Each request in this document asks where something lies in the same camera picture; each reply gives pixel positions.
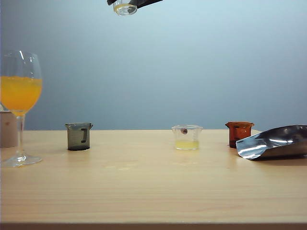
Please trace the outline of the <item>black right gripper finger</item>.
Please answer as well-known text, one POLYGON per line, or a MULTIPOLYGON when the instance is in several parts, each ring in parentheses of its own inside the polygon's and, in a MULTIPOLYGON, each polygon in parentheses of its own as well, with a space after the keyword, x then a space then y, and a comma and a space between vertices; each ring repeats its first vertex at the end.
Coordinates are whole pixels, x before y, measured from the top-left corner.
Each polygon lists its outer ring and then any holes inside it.
POLYGON ((130 0, 129 4, 135 5, 137 8, 141 8, 147 5, 151 5, 162 0, 130 0))

